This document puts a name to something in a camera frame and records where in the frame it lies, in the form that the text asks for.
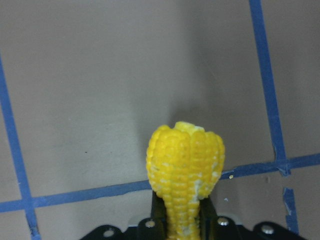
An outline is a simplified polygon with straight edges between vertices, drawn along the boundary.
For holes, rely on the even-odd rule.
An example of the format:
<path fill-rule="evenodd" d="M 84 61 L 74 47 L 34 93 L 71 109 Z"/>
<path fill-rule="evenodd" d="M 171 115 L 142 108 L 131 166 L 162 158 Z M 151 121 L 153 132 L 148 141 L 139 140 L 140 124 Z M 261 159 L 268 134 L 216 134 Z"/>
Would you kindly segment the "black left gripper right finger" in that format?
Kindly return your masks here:
<path fill-rule="evenodd" d="M 217 213 L 210 197 L 200 200 L 199 228 L 201 240 L 213 240 Z"/>

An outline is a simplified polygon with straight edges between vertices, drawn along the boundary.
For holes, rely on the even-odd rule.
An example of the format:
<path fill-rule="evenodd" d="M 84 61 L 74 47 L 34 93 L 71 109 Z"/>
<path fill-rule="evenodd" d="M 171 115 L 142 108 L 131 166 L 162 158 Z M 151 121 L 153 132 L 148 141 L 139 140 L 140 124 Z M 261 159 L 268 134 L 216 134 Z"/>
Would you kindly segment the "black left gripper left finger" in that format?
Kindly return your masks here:
<path fill-rule="evenodd" d="M 165 203 L 162 198 L 152 192 L 151 218 L 154 221 L 155 239 L 167 239 L 167 213 Z"/>

